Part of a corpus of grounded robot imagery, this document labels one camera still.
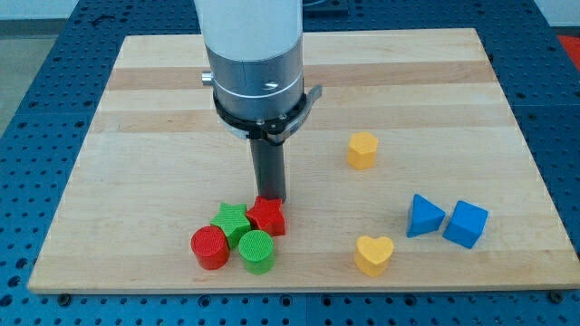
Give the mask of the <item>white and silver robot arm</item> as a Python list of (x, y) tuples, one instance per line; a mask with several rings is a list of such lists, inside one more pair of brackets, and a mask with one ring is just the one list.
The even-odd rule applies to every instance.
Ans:
[(232, 127), (279, 133), (304, 104), (301, 0), (195, 0), (214, 102)]

